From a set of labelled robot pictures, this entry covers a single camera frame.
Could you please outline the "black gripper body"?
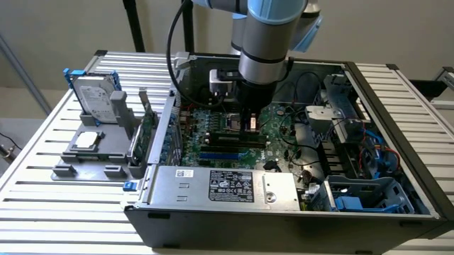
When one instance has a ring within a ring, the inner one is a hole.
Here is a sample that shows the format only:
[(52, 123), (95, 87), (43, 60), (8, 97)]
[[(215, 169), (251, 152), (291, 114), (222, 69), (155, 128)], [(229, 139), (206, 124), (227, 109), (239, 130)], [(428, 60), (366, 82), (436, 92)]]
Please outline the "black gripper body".
[(235, 99), (241, 105), (242, 115), (259, 114), (271, 103), (278, 82), (257, 84), (238, 81), (235, 84)]

